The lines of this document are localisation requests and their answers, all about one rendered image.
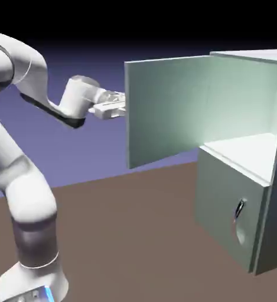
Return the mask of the pale green cabinet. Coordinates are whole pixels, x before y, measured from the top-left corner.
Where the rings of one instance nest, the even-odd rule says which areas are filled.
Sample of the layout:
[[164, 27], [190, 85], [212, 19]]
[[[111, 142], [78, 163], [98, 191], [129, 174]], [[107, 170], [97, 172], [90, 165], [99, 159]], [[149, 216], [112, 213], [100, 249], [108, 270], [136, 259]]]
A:
[[277, 50], [213, 51], [203, 140], [269, 184], [252, 272], [277, 268]]

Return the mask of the pale green handled cabinet door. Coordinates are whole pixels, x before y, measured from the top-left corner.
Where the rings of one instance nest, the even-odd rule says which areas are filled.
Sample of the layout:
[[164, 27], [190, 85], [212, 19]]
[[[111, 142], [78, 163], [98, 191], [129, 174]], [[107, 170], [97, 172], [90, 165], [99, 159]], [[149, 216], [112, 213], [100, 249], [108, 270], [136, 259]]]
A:
[[[196, 221], [248, 272], [255, 266], [269, 184], [208, 147], [199, 149]], [[246, 200], [239, 217], [234, 212]]]

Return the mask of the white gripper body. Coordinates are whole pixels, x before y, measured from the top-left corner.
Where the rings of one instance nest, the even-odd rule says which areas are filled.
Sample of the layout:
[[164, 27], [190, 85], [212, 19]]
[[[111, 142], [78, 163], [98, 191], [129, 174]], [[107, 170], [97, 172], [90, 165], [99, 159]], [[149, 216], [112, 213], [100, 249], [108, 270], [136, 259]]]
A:
[[126, 113], [125, 100], [107, 101], [95, 104], [88, 109], [88, 112], [103, 120], [123, 117]]

